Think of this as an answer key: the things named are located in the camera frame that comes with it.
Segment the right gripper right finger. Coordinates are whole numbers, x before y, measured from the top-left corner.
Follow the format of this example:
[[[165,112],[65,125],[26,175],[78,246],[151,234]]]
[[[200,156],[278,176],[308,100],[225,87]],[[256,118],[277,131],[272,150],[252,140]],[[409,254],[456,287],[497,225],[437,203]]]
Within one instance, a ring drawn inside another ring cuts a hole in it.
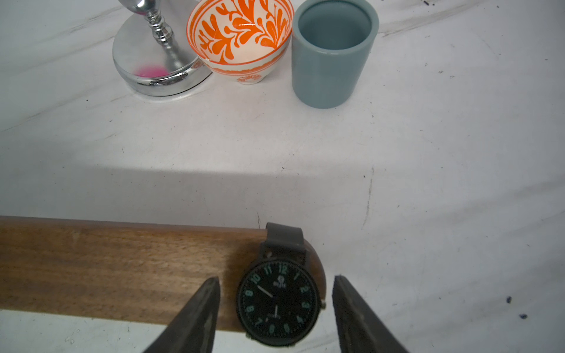
[[[345,276],[335,277],[332,298],[342,352],[408,352]]]

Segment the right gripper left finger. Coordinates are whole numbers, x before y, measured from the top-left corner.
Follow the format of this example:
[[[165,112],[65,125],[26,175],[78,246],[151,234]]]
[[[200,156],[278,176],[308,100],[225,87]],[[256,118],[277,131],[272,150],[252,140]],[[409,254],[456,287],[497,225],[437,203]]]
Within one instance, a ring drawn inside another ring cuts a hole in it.
[[[144,352],[211,352],[220,299],[219,278],[206,279],[167,328]]]

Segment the black watch green numerals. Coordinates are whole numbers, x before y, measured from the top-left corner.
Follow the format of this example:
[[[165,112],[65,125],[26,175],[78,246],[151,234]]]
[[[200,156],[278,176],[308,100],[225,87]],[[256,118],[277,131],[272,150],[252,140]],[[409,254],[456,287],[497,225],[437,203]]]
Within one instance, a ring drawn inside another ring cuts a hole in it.
[[[268,347],[292,347],[312,331],[325,309],[314,254],[301,228],[266,223],[266,239],[235,297],[247,338]]]

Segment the brown wooden watch stand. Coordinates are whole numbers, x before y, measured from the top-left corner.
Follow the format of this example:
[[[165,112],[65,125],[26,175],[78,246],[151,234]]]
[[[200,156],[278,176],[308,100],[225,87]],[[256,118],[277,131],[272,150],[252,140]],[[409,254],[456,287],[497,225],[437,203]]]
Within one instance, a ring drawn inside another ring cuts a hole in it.
[[[1,218],[1,307],[169,324],[211,277],[216,327],[239,332],[235,296],[263,229]]]

